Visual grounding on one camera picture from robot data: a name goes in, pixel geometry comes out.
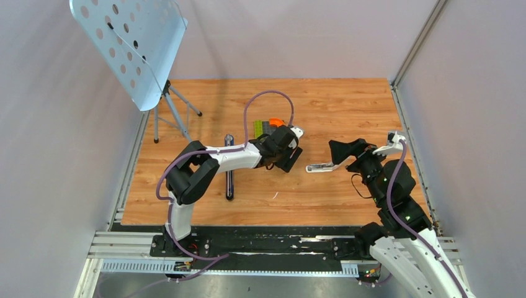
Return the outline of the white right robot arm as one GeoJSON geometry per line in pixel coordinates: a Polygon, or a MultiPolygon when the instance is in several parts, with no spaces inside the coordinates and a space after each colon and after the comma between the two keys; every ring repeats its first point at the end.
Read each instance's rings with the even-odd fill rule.
{"type": "Polygon", "coordinates": [[[474,297],[411,197],[416,182],[405,162],[404,138],[392,146],[401,157],[385,164],[383,149],[362,138],[349,143],[331,140],[329,147],[333,163],[355,157],[346,170],[362,177],[379,210],[380,223],[368,223],[355,233],[357,256],[378,261],[413,297],[474,297]]]}

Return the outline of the blue black stapler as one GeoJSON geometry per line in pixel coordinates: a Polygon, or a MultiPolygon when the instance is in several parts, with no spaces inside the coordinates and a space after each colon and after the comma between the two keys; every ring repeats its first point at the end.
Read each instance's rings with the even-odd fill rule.
{"type": "MultiPolygon", "coordinates": [[[[231,134],[225,135],[225,146],[231,147],[234,145],[234,138],[231,134]]],[[[225,197],[228,201],[234,199],[234,182],[233,182],[233,171],[226,172],[226,194],[225,197]]]]}

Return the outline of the white stapler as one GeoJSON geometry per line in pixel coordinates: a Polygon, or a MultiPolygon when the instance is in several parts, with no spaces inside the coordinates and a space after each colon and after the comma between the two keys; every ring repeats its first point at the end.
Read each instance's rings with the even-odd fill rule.
{"type": "Polygon", "coordinates": [[[328,172],[333,172],[336,169],[338,169],[341,165],[343,165],[344,162],[347,161],[347,160],[348,160],[348,158],[346,158],[344,161],[342,161],[339,164],[334,164],[333,162],[309,164],[309,165],[306,165],[305,170],[306,170],[307,173],[328,173],[328,172]]]}

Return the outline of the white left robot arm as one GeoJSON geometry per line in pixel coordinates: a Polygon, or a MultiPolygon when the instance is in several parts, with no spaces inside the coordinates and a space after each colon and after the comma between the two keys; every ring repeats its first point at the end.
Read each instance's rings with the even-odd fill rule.
{"type": "Polygon", "coordinates": [[[167,195],[159,200],[169,202],[166,248],[174,256],[184,256],[190,248],[187,236],[195,203],[203,197],[218,174],[237,169],[279,168],[288,173],[302,153],[299,140],[303,129],[281,125],[264,137],[228,147],[207,147],[200,141],[190,142],[165,169],[160,181],[166,184],[167,195]]]}

